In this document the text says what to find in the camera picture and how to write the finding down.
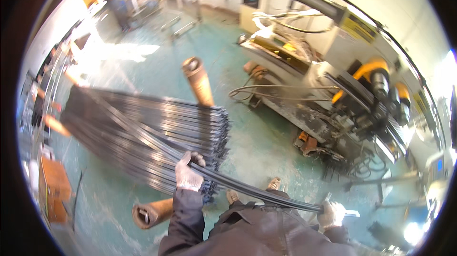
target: yellow machine part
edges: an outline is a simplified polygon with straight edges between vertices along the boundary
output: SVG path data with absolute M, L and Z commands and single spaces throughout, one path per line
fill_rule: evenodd
M 398 89 L 398 96 L 400 98 L 408 99 L 409 101 L 411 101 L 411 99 L 409 98 L 408 88 L 403 82 L 397 82 L 395 84 L 395 87 Z
M 362 65 L 352 76 L 358 81 L 361 77 L 364 77 L 368 82 L 371 83 L 370 74 L 372 71 L 377 69 L 384 69 L 389 73 L 387 63 L 382 58 L 372 58 L 367 64 Z M 332 103 L 337 102 L 340 97 L 343 96 L 343 91 L 337 92 L 332 99 Z

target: hand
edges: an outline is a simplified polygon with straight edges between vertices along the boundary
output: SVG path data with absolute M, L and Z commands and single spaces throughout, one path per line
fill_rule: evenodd
M 323 214 L 317 216 L 319 224 L 324 230 L 332 227 L 341 226 L 346 209 L 339 202 L 324 201 Z
M 198 191 L 203 183 L 203 177 L 195 173 L 188 166 L 189 162 L 197 163 L 204 167 L 206 165 L 203 156 L 197 152 L 187 151 L 174 167 L 176 174 L 176 187 L 184 190 Z

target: concrete floor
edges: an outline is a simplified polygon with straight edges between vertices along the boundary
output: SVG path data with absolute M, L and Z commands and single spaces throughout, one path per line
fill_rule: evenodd
M 79 63 L 89 75 L 91 86 L 194 100 L 180 67 L 186 58 L 198 56 L 208 72 L 215 103 L 225 107 L 233 121 L 228 143 L 230 155 L 220 171 L 259 188 L 266 188 L 273 177 L 279 176 L 282 189 L 291 198 L 305 202 L 321 202 L 331 192 L 331 200 L 341 202 L 347 209 L 359 210 L 360 218 L 346 217 L 343 222 L 351 236 L 365 245 L 378 244 L 367 231 L 374 220 L 394 228 L 402 225 L 404 209 L 374 210 L 378 200 L 376 186 L 344 192 L 342 187 L 348 180 L 343 177 L 339 182 L 337 178 L 331 183 L 323 182 L 321 162 L 303 157 L 293 146 L 298 129 L 283 117 L 266 106 L 252 110 L 227 96 L 247 79 L 243 65 L 248 59 L 235 44 L 243 31 L 232 17 L 206 10 L 204 22 L 175 41 L 159 30 L 159 17 L 152 17 L 141 28 L 126 34 L 119 33 L 111 14 L 101 18 L 96 28 L 102 38 L 91 35 L 84 47 L 86 57 Z M 100 52 L 100 47 L 105 49 L 104 53 L 95 54 L 94 50 Z M 71 83 L 62 79 L 58 102 L 65 104 L 70 87 Z M 87 255 L 155 255 L 161 238 L 167 234 L 168 222 L 140 230 L 132 221 L 131 209 L 134 203 L 169 196 L 136 184 L 74 138 L 53 133 L 51 145 L 57 158 L 63 160 L 74 190 L 84 172 L 75 210 L 75 232 L 81 246 L 93 250 Z M 397 164 L 396 171 L 403 169 L 403 164 Z M 386 203 L 408 200 L 412 193 L 411 184 L 396 186 Z M 204 239 L 228 208 L 224 193 L 216 200 L 216 204 L 204 208 Z M 241 200 L 247 202 L 252 198 L 241 196 Z M 309 213 L 302 214 L 305 219 L 309 217 Z

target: shoe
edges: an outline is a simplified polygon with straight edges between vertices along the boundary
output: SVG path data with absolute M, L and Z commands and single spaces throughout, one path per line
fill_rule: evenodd
M 280 186 L 281 186 L 281 179 L 279 177 L 276 177 L 271 180 L 271 182 L 268 184 L 267 188 L 270 188 L 273 190 L 279 190 Z
M 227 201 L 229 204 L 232 204 L 239 200 L 238 193 L 234 190 L 226 190 L 225 196 L 227 197 Z

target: work glove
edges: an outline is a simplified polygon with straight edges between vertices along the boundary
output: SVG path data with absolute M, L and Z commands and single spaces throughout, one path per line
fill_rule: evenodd
M 319 224 L 324 230 L 341 226 L 346 209 L 339 202 L 323 201 L 323 214 L 317 216 Z
M 184 190 L 198 191 L 203 183 L 203 177 L 195 173 L 188 166 L 190 162 L 204 167 L 206 165 L 203 156 L 197 152 L 187 151 L 174 167 L 176 174 L 176 187 Z

